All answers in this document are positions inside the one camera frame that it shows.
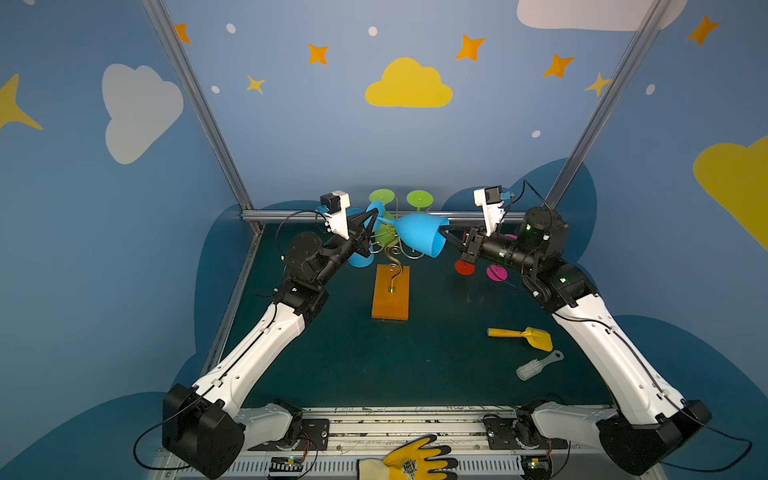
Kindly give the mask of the blue wine glass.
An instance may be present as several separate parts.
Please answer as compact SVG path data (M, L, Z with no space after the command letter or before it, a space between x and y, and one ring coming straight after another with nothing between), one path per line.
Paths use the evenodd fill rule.
M437 258L446 244L441 231L449 227L449 220L417 212L395 219L393 226L408 246L425 256Z
M347 210L347 216L353 216L358 213L362 213L363 210L360 208L350 208ZM371 253L368 257L364 257L361 254L354 253L350 258L348 263L355 268L366 268L369 265L373 263L375 259L375 256L373 253Z

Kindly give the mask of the pink wine glass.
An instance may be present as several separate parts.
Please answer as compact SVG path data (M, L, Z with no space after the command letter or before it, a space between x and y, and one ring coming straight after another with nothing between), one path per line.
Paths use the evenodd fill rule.
M490 265L486 268L486 275L489 277L490 280L498 283L505 283L508 281L509 273L508 271L501 266L498 265Z

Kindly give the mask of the red wine glass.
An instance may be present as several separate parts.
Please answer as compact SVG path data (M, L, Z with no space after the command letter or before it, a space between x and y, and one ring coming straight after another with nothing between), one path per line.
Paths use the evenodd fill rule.
M457 260L454 264L454 268L457 273L463 276L471 276L476 271L476 266L472 263L468 263L464 260Z

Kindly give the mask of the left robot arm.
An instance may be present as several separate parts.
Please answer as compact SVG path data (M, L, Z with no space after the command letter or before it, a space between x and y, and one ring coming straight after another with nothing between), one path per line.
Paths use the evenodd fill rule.
M238 455L265 442L293 439L298 411L269 403L243 415L243 403L279 354L319 314L326 285L350 258L370 256L378 212L326 218L327 240L305 231L282 255L285 272L263 317L240 343L192 386L174 385L162 406L162 446L208 479L221 477Z

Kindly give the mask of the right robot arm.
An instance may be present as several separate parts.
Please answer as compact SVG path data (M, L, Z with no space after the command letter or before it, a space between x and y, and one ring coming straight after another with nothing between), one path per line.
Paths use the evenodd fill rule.
M636 349L609 313L590 278L563 257L569 227L546 206L529 209L513 237L485 226L442 225L440 234L468 264L485 259L517 270L524 287L578 344L595 367L613 407L536 403L524 410L533 436L601 449L639 476L689 441L712 419L700 400L687 400Z

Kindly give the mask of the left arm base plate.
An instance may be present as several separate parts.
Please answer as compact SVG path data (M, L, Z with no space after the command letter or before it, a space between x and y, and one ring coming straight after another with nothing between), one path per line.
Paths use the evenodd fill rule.
M286 436L278 441L265 442L249 447L249 451L325 451L328 448L330 421L328 419L303 419L301 425L289 427Z

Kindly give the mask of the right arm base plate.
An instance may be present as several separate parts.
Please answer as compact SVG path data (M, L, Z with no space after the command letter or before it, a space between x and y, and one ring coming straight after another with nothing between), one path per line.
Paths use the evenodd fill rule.
M487 414L482 418L486 438L491 450L548 450L567 449L569 442L563 439L544 437L527 416L502 417Z

